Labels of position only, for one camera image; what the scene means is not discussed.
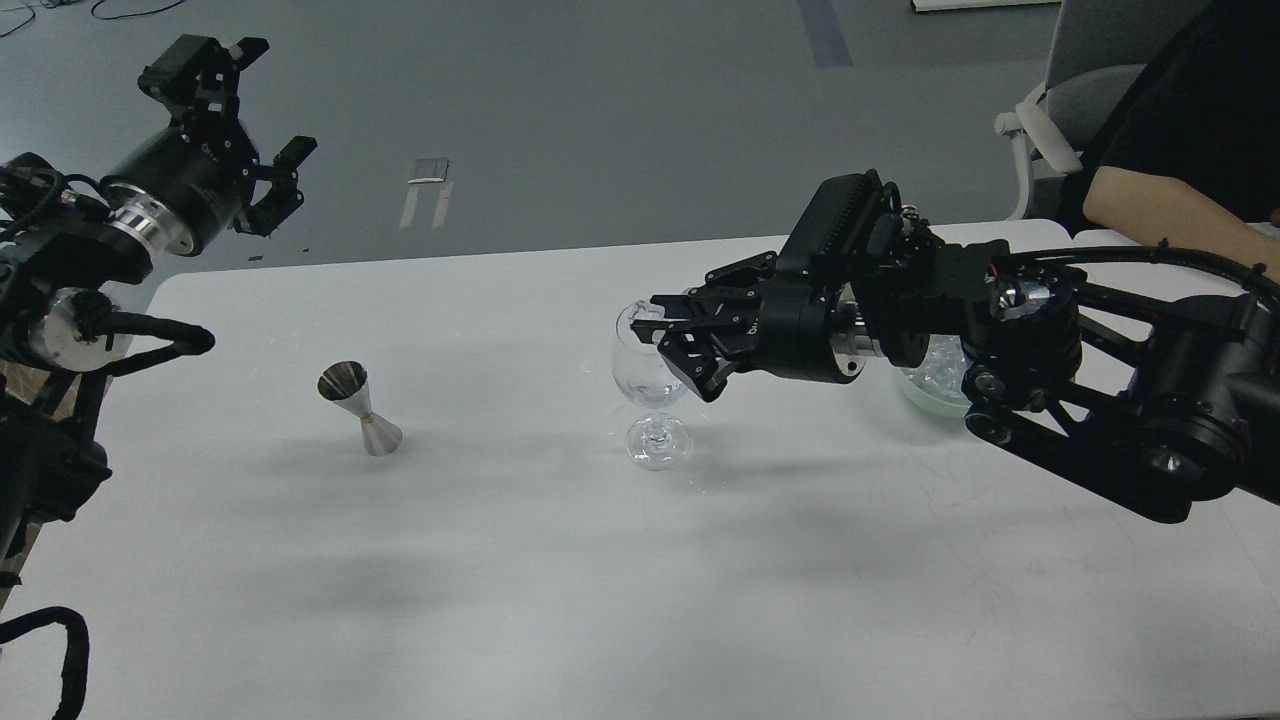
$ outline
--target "jigger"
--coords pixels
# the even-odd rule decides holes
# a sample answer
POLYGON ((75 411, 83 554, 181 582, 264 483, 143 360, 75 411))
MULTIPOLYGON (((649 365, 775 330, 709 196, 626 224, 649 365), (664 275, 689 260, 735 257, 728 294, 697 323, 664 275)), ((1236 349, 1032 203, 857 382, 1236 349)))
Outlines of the jigger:
POLYGON ((360 418, 360 432, 370 455, 390 455, 404 433, 394 423, 374 413, 369 402, 369 373, 355 360, 329 365, 316 380, 320 396, 360 418))

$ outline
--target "gray chair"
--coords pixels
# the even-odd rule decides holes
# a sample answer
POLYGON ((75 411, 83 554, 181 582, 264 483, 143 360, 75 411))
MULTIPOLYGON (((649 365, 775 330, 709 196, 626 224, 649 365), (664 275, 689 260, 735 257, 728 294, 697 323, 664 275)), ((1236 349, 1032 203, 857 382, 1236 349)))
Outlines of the gray chair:
POLYGON ((1210 1, 1062 0, 1044 82, 996 118, 1018 174, 1010 219, 1053 215, 1062 177, 1082 169, 1079 152, 1147 61, 1210 1))

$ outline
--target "black cable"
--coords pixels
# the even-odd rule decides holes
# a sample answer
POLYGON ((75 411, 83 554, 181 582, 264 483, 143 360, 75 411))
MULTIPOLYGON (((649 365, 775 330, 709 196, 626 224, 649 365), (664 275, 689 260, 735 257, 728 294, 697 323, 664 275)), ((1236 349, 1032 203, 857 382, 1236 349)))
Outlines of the black cable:
POLYGON ((0 644, 20 638, 32 630, 58 623, 67 628, 67 655, 63 656, 63 697, 54 720, 76 720, 84 707, 88 687, 88 625, 84 618, 68 607, 46 607, 0 623, 0 644))
POLYGON ((1034 252, 1015 252, 1009 260, 1039 260, 1066 265, 1087 263, 1149 263, 1153 265, 1178 265, 1190 268, 1220 278, 1226 278, 1247 292, 1258 293, 1262 305, 1272 315, 1280 315, 1280 284, 1262 274, 1261 266, 1245 266, 1235 260, 1228 260, 1202 250, 1180 247, 1080 247, 1078 250, 1038 250, 1034 252))
POLYGON ((3 33, 0 33, 0 37, 9 37, 10 35, 18 32, 19 29, 29 26, 36 19, 36 9, 35 8, 32 8, 31 5, 28 5, 26 3, 23 3, 22 6, 27 8, 27 12, 31 13, 31 15, 27 19, 22 20, 22 23, 18 27, 15 27, 13 29, 6 29, 3 33))
POLYGON ((13 240, 19 232, 26 229, 36 218, 38 218, 45 210, 52 205, 58 197, 63 193, 63 188, 67 187, 67 178, 58 170, 50 168, 31 168, 32 176, 44 176, 49 179, 49 190, 45 195, 36 202, 36 206, 27 211, 26 215, 20 218, 14 218, 4 231, 0 231, 0 242, 6 240, 13 240))
POLYGON ((155 10, 147 10, 145 13, 129 13, 129 14, 125 14, 125 15, 106 15, 106 17, 102 17, 102 15, 97 14, 97 8, 102 3, 106 3, 106 0, 97 0, 88 9, 88 14, 93 15, 95 18, 97 18, 100 20, 123 20, 124 18, 145 18, 147 15, 157 15, 157 14, 160 14, 160 13, 163 13, 165 10, 170 10, 173 8, 177 8, 178 5, 182 5, 187 0, 178 0, 177 3, 170 3, 170 4, 165 5, 164 8, 156 8, 155 10))

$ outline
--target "person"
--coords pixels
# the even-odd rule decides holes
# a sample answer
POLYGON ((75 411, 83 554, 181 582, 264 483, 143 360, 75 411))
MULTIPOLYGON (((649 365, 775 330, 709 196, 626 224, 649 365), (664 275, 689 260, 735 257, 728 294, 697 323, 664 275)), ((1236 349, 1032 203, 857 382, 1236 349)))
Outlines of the person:
POLYGON ((1148 63, 1068 176, 1057 222, 1280 279, 1280 3, 1215 0, 1148 63))

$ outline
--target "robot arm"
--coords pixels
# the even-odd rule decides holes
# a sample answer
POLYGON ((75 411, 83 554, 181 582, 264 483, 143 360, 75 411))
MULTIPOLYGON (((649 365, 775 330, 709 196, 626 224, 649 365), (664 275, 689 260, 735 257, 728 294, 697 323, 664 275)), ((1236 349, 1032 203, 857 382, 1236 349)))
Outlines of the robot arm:
POLYGON ((708 402, 733 373, 849 383, 869 357, 918 366, 931 334, 956 334, 970 360, 965 425, 979 438, 1161 523, 1234 487, 1280 503, 1280 287, 1257 268, 1169 249, 948 245, 870 170, 824 182, 780 252, 653 302, 666 318, 632 329, 708 402), (1187 265, 1247 293, 1162 302, 1071 266, 1101 261, 1187 265), (1129 340, 1080 307, 1139 319, 1151 334, 1129 340), (1125 391, 1074 380, 1082 343, 1133 368, 1125 391))
POLYGON ((269 234, 302 205, 297 168, 315 140, 294 137, 264 165, 238 119, 239 74, 266 50, 261 38, 223 47, 182 36, 138 78, 169 126, 101 182, 29 152, 0 165, 12 218, 0 229, 0 359, 50 372, 32 405, 0 393, 0 557, 20 550, 28 521, 72 519, 110 477, 93 442, 108 377, 214 345, 204 328, 122 313, 99 288, 142 282, 160 252, 198 255, 228 225, 269 234), (269 188, 255 204, 260 182, 269 188), (169 345, 125 357, 124 336, 169 345), (52 420, 77 378, 74 413, 52 420))

